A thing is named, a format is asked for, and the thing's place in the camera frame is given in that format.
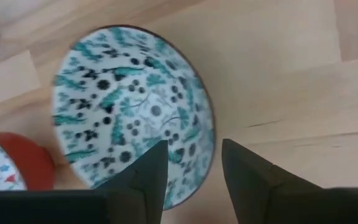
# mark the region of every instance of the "black object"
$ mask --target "black object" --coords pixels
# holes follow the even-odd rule
[[[0,192],[0,223],[159,224],[168,177],[160,141],[95,190]]]
[[[230,139],[222,162],[240,224],[358,223],[358,189],[322,189]]]

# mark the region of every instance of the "light wood surface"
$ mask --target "light wood surface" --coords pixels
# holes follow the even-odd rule
[[[222,138],[323,187],[358,186],[358,0],[0,0],[0,76],[35,77],[25,88],[0,79],[0,131],[50,150],[56,188],[85,186],[58,149],[50,83],[70,44],[108,24],[173,42],[214,103],[211,172],[189,201],[164,212],[164,223],[236,222]]]

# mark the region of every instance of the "wooden floor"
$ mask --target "wooden floor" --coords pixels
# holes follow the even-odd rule
[[[358,187],[358,0],[0,0],[0,131],[50,149],[57,188],[83,188],[60,155],[51,80],[89,30],[132,24],[172,41],[213,99],[216,157],[164,223],[235,223],[221,140],[323,187]]]

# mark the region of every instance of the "wooden table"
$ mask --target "wooden table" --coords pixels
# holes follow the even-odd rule
[[[164,223],[236,222],[222,138],[323,187],[358,186],[358,0],[0,0],[0,131],[50,150],[56,188],[84,185],[58,150],[51,81],[71,43],[110,24],[172,41],[213,99],[213,167]]]

